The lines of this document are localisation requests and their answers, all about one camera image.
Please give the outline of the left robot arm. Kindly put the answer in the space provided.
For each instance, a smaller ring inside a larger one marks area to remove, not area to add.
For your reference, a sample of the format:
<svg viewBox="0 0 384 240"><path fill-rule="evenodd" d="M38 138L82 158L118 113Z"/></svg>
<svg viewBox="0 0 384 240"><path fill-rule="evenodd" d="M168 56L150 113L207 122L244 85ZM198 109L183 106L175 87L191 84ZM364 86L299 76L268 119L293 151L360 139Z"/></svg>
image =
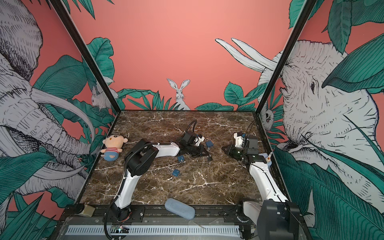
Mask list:
<svg viewBox="0 0 384 240"><path fill-rule="evenodd" d="M131 202L133 192L140 177L146 173L156 158L179 157L184 154L193 158L206 157L212 160L211 154L202 144L202 135L191 131L176 142L157 143L141 139L127 154L124 164L124 176L118 193L111 202L110 210L118 221L123 222L131 216Z"/></svg>

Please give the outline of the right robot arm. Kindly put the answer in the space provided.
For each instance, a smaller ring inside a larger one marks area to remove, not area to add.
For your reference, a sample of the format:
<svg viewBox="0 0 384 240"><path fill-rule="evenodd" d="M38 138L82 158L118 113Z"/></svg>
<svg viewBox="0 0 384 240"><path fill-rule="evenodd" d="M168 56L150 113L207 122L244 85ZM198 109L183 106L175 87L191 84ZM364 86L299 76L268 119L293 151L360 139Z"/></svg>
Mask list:
<svg viewBox="0 0 384 240"><path fill-rule="evenodd" d="M256 225L259 239L297 240L301 212L283 194L270 172L273 153L260 154L257 137L243 132L234 133L234 142L222 150L246 166L258 187L263 202L245 201L242 212Z"/></svg>

